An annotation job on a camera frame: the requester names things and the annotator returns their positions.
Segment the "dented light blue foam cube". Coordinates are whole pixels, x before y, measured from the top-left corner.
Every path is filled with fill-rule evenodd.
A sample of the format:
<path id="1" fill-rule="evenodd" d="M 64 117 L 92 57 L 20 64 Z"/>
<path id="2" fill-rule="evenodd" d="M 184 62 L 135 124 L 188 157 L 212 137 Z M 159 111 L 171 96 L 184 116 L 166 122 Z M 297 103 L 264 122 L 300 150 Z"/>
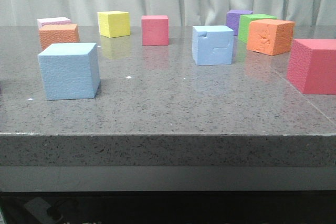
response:
<path id="1" fill-rule="evenodd" d="M 192 57 L 198 66 L 230 65 L 234 31 L 224 25 L 194 26 Z"/>

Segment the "smooth light blue foam cube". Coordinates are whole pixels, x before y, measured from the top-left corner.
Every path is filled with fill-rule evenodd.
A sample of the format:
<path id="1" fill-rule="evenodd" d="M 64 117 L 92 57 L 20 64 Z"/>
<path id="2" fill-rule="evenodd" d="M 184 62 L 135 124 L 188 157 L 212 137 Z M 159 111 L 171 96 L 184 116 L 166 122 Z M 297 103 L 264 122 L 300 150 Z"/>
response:
<path id="1" fill-rule="evenodd" d="M 52 44 L 38 54 L 47 100 L 92 99 L 100 85 L 97 44 Z"/>

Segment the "small red foam cube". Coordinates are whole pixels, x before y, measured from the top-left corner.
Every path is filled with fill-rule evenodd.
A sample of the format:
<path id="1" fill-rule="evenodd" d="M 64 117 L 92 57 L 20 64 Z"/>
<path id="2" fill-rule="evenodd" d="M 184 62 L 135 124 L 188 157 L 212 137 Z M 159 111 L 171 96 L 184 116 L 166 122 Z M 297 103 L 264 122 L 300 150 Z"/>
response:
<path id="1" fill-rule="evenodd" d="M 167 46 L 169 44 L 169 18 L 167 15 L 143 15 L 141 27 L 143 46 Z"/>

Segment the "yellow foam cube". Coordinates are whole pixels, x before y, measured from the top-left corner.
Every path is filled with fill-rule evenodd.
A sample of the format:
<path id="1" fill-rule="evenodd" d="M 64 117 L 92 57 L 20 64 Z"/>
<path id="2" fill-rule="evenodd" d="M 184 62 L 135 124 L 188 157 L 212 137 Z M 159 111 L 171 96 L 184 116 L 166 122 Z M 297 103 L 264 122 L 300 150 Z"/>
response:
<path id="1" fill-rule="evenodd" d="M 130 36 L 130 15 L 123 11 L 97 12 L 99 34 L 108 38 Z"/>

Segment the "purple foam cube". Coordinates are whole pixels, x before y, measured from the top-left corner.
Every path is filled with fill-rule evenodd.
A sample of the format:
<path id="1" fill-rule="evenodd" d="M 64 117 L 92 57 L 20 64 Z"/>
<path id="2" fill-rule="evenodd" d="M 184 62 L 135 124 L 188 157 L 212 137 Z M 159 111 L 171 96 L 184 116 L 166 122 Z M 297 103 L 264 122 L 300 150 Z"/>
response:
<path id="1" fill-rule="evenodd" d="M 226 26 L 234 31 L 234 36 L 238 36 L 239 21 L 241 15 L 253 14 L 252 10 L 231 9 L 226 14 Z"/>

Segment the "green foam cube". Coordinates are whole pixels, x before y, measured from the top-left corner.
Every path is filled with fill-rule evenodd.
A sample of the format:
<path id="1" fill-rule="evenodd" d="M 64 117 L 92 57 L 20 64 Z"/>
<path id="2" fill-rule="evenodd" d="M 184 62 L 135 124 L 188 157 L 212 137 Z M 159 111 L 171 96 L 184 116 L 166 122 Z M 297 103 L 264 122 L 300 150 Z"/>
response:
<path id="1" fill-rule="evenodd" d="M 268 14 L 242 14 L 239 19 L 238 40 L 247 43 L 249 24 L 259 19 L 277 19 L 276 16 Z"/>

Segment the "dented orange foam cube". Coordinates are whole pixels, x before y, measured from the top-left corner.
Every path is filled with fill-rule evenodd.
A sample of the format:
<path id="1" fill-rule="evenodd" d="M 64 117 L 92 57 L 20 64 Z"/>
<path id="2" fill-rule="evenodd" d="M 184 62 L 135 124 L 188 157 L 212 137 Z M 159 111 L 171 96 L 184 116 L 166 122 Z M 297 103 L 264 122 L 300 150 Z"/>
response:
<path id="1" fill-rule="evenodd" d="M 249 24 L 247 50 L 269 56 L 289 52 L 295 22 L 278 19 L 259 19 Z"/>

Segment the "pink foam cube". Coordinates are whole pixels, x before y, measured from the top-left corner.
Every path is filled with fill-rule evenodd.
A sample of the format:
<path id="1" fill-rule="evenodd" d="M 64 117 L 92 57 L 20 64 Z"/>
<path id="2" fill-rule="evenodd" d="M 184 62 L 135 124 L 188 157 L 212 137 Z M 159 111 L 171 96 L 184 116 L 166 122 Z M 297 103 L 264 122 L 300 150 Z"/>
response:
<path id="1" fill-rule="evenodd" d="M 52 17 L 52 18 L 39 18 L 37 19 L 38 29 L 45 25 L 66 25 L 71 24 L 72 20 L 67 17 Z"/>

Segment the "left orange foam cube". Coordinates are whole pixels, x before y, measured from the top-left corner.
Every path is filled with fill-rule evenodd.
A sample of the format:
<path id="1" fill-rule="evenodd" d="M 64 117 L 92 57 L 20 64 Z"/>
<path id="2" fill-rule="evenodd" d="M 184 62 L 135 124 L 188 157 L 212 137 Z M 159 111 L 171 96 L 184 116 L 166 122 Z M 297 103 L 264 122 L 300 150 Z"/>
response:
<path id="1" fill-rule="evenodd" d="M 77 24 L 45 25 L 38 30 L 41 49 L 54 43 L 79 42 Z"/>

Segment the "large red foam cube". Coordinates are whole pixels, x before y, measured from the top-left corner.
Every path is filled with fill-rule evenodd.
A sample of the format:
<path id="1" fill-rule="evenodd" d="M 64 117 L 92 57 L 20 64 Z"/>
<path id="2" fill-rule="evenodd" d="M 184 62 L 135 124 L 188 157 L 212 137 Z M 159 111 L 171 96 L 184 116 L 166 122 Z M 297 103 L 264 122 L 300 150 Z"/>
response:
<path id="1" fill-rule="evenodd" d="M 294 39 L 287 79 L 303 94 L 335 95 L 335 40 Z"/>

